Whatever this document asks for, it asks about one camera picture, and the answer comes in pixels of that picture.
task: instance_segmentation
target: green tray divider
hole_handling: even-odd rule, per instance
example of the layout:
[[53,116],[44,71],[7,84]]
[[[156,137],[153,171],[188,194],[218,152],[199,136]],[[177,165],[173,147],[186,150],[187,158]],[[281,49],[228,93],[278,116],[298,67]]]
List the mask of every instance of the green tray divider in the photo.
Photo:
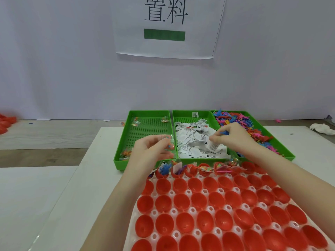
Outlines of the green tray divider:
[[[212,116],[214,117],[213,113],[215,111],[218,111],[218,110],[211,110],[211,113],[212,113]],[[244,116],[247,116],[250,118],[250,120],[253,122],[254,124],[254,128],[255,129],[258,129],[258,130],[261,130],[262,131],[262,134],[263,135],[266,135],[266,136],[273,136],[266,128],[264,128],[264,126],[262,126],[255,118],[253,118],[253,116],[251,114],[249,114],[248,112],[246,111],[227,111],[227,110],[222,110],[224,112],[234,112],[234,113],[241,113],[243,114]],[[271,143],[271,145],[277,149],[277,151],[280,153],[280,155],[284,155],[284,158],[292,161],[295,159],[295,155],[290,152],[281,142],[279,142],[274,136],[273,136],[273,139],[271,139],[269,141]],[[248,161],[246,158],[243,158],[243,157],[239,157],[239,159],[241,161]]]
[[[198,112],[199,118],[192,117],[193,112]],[[197,122],[200,119],[206,119],[208,126],[211,128],[218,130],[220,128],[220,124],[216,121],[215,117],[213,116],[211,111],[202,111],[202,110],[173,110],[172,111],[172,116],[173,116],[173,129],[175,131],[175,125],[174,123],[179,121],[179,122],[186,122],[186,123],[191,123],[191,122]],[[175,142],[175,147],[177,148],[177,137],[174,132],[174,142]],[[237,154],[235,151],[227,148],[227,153],[231,155],[232,157],[238,158]],[[183,164],[192,164],[192,163],[197,163],[197,165],[201,163],[206,163],[209,164],[210,166],[213,166],[215,162],[224,162],[227,159],[182,159],[178,157],[178,160],[181,160]]]
[[[169,122],[161,122],[161,119],[164,116],[168,117]],[[138,127],[131,125],[135,117],[138,117],[138,121],[141,122]],[[132,149],[136,140],[147,135],[174,135],[173,131],[174,128],[172,128],[169,110],[129,111],[126,124],[123,128],[119,145],[114,156],[116,169],[125,170],[128,160],[120,160],[120,154],[125,148]],[[174,158],[176,159],[178,156],[176,149],[172,150],[172,152],[174,153]],[[160,163],[161,161],[158,161],[155,168],[157,168]]]

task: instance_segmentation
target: hand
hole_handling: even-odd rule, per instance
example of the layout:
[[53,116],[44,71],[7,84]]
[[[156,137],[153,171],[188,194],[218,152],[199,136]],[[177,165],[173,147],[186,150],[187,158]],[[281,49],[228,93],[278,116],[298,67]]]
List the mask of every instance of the hand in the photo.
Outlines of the hand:
[[[220,132],[228,131],[229,135],[222,135]],[[209,137],[213,143],[222,143],[228,148],[244,154],[250,147],[258,145],[239,123],[233,122],[221,127],[215,134]]]
[[138,139],[132,149],[124,175],[132,177],[132,180],[145,182],[157,161],[174,157],[174,154],[168,151],[174,149],[174,144],[170,143],[170,140],[171,135],[148,135]]

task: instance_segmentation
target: crumpled white cloth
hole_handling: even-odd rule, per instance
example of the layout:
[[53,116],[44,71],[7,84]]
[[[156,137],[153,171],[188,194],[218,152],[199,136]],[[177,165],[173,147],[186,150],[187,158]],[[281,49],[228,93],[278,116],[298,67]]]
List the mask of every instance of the crumpled white cloth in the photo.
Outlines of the crumpled white cloth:
[[316,130],[319,133],[323,133],[326,135],[335,135],[335,130],[332,130],[328,125],[325,124],[317,124],[317,123],[313,123],[310,126],[311,130]]

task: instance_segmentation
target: right hand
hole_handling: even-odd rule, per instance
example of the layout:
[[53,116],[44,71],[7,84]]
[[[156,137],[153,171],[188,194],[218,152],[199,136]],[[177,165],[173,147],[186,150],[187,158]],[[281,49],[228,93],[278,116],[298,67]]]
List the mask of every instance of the right hand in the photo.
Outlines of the right hand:
[[[228,131],[229,135],[222,135],[220,132]],[[221,127],[215,134],[209,137],[209,140],[213,143],[222,143],[228,148],[244,153],[250,147],[258,145],[248,134],[244,127],[239,123],[233,122],[228,125]]]

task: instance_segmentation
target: white backdrop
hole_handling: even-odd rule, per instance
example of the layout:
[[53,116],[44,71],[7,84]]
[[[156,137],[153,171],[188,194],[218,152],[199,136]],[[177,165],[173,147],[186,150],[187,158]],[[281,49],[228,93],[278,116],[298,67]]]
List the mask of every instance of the white backdrop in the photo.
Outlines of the white backdrop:
[[131,109],[324,118],[335,0],[227,0],[214,59],[116,55],[109,0],[0,0],[0,112],[124,119]]

